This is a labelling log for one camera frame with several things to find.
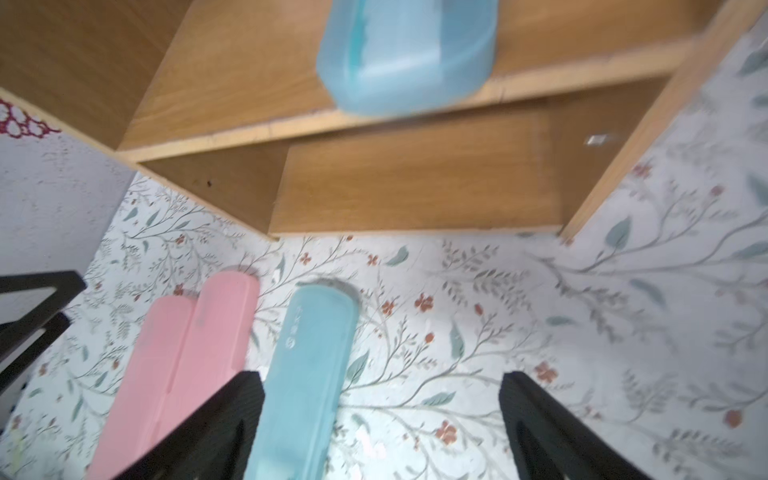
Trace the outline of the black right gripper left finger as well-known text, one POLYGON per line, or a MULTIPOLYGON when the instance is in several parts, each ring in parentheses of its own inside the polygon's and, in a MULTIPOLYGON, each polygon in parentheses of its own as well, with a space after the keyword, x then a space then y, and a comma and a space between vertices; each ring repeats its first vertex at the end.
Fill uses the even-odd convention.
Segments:
POLYGON ((260 375, 238 373, 117 478, 242 479, 264 400, 260 375))

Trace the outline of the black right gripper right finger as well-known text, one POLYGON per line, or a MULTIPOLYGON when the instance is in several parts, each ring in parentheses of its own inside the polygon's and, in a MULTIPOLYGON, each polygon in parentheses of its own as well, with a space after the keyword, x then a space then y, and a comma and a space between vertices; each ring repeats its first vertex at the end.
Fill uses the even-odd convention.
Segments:
POLYGON ((503 376, 499 405, 521 479, 646 479, 521 371, 503 376))

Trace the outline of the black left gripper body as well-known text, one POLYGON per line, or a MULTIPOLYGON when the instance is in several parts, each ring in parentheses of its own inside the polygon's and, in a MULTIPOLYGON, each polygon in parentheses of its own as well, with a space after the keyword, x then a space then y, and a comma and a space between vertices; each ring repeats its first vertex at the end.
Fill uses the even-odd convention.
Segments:
POLYGON ((53 292, 20 319, 1 325, 1 361, 7 360, 39 331, 42 334, 1 369, 4 393, 71 325, 67 305, 86 288, 77 271, 27 273, 1 277, 1 293, 51 288, 53 292))

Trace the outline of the pink pencil case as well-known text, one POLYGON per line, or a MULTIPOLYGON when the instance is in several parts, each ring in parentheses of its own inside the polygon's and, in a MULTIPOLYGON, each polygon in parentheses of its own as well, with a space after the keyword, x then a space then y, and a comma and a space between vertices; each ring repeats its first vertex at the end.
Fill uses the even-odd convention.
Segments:
POLYGON ((157 299, 147 312, 87 470, 112 479, 156 444, 153 438, 196 301, 157 299))
POLYGON ((259 295, 258 278, 239 271, 219 272, 203 284, 153 432, 155 441, 244 369, 259 295))

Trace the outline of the teal pencil case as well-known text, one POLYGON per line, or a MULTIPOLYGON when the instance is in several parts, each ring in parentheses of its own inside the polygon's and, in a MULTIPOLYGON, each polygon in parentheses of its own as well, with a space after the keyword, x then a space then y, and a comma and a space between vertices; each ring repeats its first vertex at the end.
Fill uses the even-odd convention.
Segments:
POLYGON ((321 479, 359 320, 359 302, 323 284, 291 296, 264 382, 246 479, 321 479))
POLYGON ((446 107, 490 77, 498 17, 496 1, 335 1, 316 72, 350 114, 446 107))

